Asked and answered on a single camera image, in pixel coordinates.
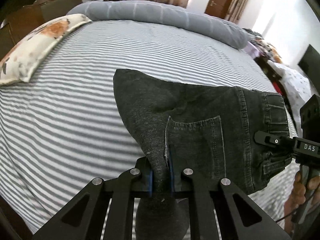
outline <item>mattress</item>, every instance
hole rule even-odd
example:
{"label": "mattress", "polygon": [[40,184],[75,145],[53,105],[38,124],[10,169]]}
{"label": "mattress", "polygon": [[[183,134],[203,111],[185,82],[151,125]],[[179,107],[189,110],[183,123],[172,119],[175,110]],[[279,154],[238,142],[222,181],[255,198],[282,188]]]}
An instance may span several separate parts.
{"label": "mattress", "polygon": [[[82,26],[29,83],[0,88],[0,194],[33,233],[93,178],[115,178],[143,156],[117,111],[118,68],[166,81],[275,92],[248,54],[204,35],[135,21]],[[296,136],[289,114],[288,121]],[[278,219],[297,171],[290,164],[250,197]]]}

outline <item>black television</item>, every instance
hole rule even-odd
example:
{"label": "black television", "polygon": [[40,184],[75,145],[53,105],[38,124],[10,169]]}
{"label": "black television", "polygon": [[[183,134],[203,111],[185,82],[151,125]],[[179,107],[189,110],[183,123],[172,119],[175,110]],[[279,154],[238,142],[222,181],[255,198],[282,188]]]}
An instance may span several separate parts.
{"label": "black television", "polygon": [[299,67],[306,73],[308,78],[314,84],[316,90],[320,92],[320,54],[314,47],[309,45],[302,59],[299,62]]}

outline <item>floral pillow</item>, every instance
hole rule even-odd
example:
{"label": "floral pillow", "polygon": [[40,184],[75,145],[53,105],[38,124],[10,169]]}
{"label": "floral pillow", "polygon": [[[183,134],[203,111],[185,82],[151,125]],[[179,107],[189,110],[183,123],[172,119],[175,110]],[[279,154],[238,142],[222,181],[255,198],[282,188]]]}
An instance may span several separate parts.
{"label": "floral pillow", "polygon": [[91,22],[83,14],[71,14],[42,24],[0,61],[0,86],[15,82],[29,82],[33,73],[50,51],[69,33]]}

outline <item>silver screw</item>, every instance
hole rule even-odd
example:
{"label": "silver screw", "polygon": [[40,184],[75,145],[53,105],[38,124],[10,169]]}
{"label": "silver screw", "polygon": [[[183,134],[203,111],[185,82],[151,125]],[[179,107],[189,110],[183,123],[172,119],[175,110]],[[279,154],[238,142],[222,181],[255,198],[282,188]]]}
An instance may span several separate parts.
{"label": "silver screw", "polygon": [[133,169],[131,169],[130,173],[131,173],[132,175],[138,175],[138,174],[140,173],[140,170],[137,169],[137,168],[133,168]]}
{"label": "silver screw", "polygon": [[221,183],[225,186],[229,186],[231,181],[230,181],[230,179],[224,178],[221,180]]}
{"label": "silver screw", "polygon": [[101,179],[101,178],[94,178],[94,179],[92,180],[92,183],[93,183],[94,185],[99,185],[99,184],[102,183],[102,179]]}
{"label": "silver screw", "polygon": [[186,168],[186,169],[183,170],[183,173],[186,174],[186,175],[191,175],[193,173],[193,170],[189,169],[189,168]]}

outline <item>finger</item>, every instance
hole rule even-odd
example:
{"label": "finger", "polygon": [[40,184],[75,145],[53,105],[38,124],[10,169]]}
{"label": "finger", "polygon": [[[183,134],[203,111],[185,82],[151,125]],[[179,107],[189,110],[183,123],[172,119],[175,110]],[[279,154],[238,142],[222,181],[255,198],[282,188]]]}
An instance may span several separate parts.
{"label": "finger", "polygon": [[294,176],[294,181],[299,182],[301,180],[301,173],[298,171]]}
{"label": "finger", "polygon": [[317,191],[317,192],[313,195],[311,204],[312,204],[312,205],[315,205],[315,204],[318,204],[319,202],[320,202],[320,192]]}
{"label": "finger", "polygon": [[320,176],[316,176],[309,180],[308,182],[308,189],[316,189],[320,183]]}
{"label": "finger", "polygon": [[302,205],[305,201],[305,196],[292,195],[292,202],[295,205],[294,207],[296,207],[296,205]]}
{"label": "finger", "polygon": [[294,182],[292,194],[297,196],[304,196],[306,193],[306,187],[300,182]]}

